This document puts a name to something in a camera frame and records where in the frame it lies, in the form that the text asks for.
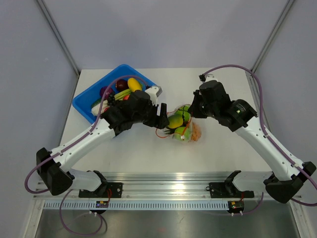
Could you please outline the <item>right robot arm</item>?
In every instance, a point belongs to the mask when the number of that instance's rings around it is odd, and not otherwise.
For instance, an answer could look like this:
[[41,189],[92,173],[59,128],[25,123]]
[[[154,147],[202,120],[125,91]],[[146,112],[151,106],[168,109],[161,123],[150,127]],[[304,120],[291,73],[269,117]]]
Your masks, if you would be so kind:
[[234,171],[224,182],[229,196],[246,191],[267,192],[273,199],[285,204],[316,171],[312,162],[290,158],[289,151],[261,125],[253,107],[242,99],[231,100],[221,82],[205,82],[193,94],[188,110],[192,117],[214,118],[244,139],[271,168],[268,173]]

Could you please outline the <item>green toy apple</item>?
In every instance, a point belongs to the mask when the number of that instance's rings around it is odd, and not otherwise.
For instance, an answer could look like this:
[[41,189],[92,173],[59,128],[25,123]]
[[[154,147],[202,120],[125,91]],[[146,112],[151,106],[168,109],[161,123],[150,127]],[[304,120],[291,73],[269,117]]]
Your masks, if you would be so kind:
[[185,126],[178,127],[176,128],[176,132],[178,132],[178,134],[173,135],[173,139],[176,139],[181,142],[190,141],[191,134],[192,134],[190,127],[185,127]]

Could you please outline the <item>toy pineapple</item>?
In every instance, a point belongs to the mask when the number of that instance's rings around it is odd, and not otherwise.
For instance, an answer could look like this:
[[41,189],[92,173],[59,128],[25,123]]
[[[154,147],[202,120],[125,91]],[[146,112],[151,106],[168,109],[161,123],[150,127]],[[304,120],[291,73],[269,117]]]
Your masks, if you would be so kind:
[[169,128],[169,127],[166,127],[163,130],[163,133],[164,133],[165,136],[171,136],[171,135],[178,134],[178,132],[176,132],[175,128]]

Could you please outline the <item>clear orange-zip bag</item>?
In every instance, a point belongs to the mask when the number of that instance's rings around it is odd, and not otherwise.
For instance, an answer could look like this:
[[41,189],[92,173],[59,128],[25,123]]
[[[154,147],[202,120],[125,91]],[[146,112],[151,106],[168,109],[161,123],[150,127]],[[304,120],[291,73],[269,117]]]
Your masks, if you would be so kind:
[[188,112],[190,104],[184,104],[167,112],[168,126],[156,129],[155,134],[160,139],[171,138],[180,142],[197,142],[202,136],[201,127]]

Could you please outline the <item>yellow-green toy mango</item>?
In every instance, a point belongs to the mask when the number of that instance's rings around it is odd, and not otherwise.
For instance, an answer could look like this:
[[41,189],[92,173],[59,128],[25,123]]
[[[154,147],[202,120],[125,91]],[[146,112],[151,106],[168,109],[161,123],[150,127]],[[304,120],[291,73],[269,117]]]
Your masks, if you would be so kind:
[[181,115],[174,114],[168,117],[168,122],[169,122],[168,128],[175,129],[182,126],[184,120]]

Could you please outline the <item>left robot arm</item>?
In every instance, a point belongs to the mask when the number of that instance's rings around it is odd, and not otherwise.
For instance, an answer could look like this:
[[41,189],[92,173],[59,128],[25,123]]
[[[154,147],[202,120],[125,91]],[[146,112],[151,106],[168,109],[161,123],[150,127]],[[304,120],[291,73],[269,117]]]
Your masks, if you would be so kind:
[[107,180],[98,171],[78,171],[72,167],[95,147],[116,137],[132,125],[142,123],[163,129],[168,125],[165,103],[158,104],[162,93],[159,86],[137,90],[127,100],[120,101],[101,114],[100,119],[69,142],[37,154],[37,173],[53,196],[69,189],[81,189],[102,197],[107,191]]

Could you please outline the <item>toy orange persimmon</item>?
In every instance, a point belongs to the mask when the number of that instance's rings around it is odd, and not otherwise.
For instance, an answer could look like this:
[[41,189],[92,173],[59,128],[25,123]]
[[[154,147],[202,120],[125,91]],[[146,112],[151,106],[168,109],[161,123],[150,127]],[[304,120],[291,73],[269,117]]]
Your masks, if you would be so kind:
[[191,141],[198,141],[202,136],[201,128],[198,124],[192,124],[192,134],[191,134]]

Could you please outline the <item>green striped toy melon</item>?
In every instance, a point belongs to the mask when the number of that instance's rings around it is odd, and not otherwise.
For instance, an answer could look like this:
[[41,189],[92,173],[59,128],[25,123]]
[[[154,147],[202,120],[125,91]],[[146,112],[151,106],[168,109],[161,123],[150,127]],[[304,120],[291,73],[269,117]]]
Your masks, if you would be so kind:
[[188,113],[188,109],[189,109],[189,105],[183,105],[181,107],[178,108],[178,110],[174,113],[175,115],[180,115],[183,118],[184,122],[188,122],[191,118],[190,113]]

